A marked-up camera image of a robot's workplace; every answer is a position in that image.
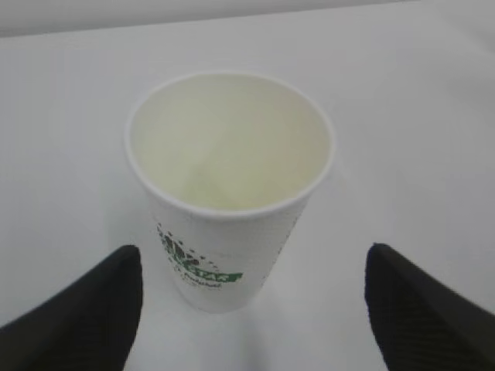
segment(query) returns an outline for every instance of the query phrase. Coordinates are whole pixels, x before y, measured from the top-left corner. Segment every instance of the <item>gray wall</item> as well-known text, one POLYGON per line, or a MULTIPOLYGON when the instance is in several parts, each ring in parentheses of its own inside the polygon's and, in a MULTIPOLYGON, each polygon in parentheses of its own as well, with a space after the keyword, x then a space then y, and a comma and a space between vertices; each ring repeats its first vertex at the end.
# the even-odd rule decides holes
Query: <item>gray wall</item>
POLYGON ((401 0, 0 0, 0 36, 401 0))

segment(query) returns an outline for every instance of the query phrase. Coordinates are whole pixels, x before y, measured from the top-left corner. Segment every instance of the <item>black object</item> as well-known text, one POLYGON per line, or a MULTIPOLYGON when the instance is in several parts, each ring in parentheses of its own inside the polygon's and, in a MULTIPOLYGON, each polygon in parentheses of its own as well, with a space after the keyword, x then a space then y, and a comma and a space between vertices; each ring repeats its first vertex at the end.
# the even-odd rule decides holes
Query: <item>black object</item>
POLYGON ((48 302, 0 328, 0 370, 120 371, 141 307, 139 250, 123 246, 48 302))
POLYGON ((368 252, 365 298, 390 371, 495 370, 495 316, 387 245, 368 252))

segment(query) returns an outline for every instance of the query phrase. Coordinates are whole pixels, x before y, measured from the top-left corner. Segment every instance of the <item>white surface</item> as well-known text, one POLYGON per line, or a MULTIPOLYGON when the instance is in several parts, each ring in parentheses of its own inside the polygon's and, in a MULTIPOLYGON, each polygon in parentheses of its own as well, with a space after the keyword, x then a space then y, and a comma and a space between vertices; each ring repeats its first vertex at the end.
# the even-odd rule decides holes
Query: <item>white surface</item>
POLYGON ((0 40, 0 322, 137 243, 127 370, 385 369, 363 299, 374 241, 495 311, 493 97, 495 55, 417 2, 0 40), (225 68, 315 98, 340 153, 252 305, 207 315, 165 278, 121 132, 159 81, 225 68))
POLYGON ((401 0, 1 0, 0 36, 393 1, 401 0))

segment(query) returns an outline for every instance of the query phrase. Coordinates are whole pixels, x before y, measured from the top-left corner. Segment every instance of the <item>cup rim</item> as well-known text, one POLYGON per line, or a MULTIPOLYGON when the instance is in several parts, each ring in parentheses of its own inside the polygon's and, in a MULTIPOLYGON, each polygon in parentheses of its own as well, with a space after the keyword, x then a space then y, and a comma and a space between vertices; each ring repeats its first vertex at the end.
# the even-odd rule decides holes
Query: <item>cup rim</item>
POLYGON ((279 80, 278 78, 266 76, 260 73, 252 73, 247 71, 236 71, 236 70, 211 70, 211 71, 190 73, 187 75, 181 75, 172 78, 171 80, 161 82, 151 90, 148 90, 147 93, 143 94, 143 96, 140 99, 138 99, 137 102, 133 105, 130 114, 128 115, 128 119, 125 125, 125 132, 124 132, 124 147, 126 154, 125 157, 136 179, 145 187, 145 189, 148 192, 150 192, 154 197, 159 199, 162 203, 169 204, 179 210, 187 212, 188 214, 199 216, 205 219, 245 220, 245 219, 254 219, 258 217, 267 216, 269 214, 276 213, 283 209, 287 209, 290 206, 299 202, 300 200, 308 197, 315 190, 315 188, 318 187, 318 185, 325 179, 325 177, 328 175, 334 163, 334 159, 336 155, 336 134, 333 128, 333 124, 329 119, 328 115, 325 113, 325 111, 314 100, 312 100, 305 93, 303 93, 299 88, 294 87, 283 80, 279 80), (153 184, 153 182, 141 170, 141 167, 139 166, 137 160, 135 159, 135 154, 132 150, 132 145, 131 145, 132 127, 134 124, 135 115, 138 113, 138 110, 149 98, 151 98, 155 93, 159 92, 162 89, 166 89, 167 87, 170 87, 176 83, 179 83, 184 80, 193 79, 195 77, 215 76, 215 75, 254 77, 284 87, 285 89, 290 90, 291 92, 297 94, 300 98, 305 100, 306 103, 309 104, 309 106, 313 110, 315 110, 319 118, 324 123, 326 133, 329 137, 329 154, 327 156, 326 163, 321 168, 319 174, 311 182, 309 182, 306 187, 299 190, 293 197, 288 197, 286 199, 283 199, 282 201, 279 201, 277 203, 271 203, 266 206, 253 208, 253 209, 243 209, 243 210, 222 210, 222 209, 211 209, 201 206, 194 206, 161 190, 158 186, 153 184))

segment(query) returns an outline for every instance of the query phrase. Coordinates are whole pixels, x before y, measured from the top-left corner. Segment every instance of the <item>table surface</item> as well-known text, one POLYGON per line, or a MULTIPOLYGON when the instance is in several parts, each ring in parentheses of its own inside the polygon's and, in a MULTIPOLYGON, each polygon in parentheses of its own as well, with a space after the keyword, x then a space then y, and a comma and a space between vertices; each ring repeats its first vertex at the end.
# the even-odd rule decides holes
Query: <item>table surface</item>
POLYGON ((0 324, 126 243, 145 277, 127 371, 385 369, 373 242, 495 311, 494 50, 428 2, 0 39, 0 324), (262 292, 208 315, 166 277, 122 131, 161 81, 222 69, 305 91, 339 153, 262 292))

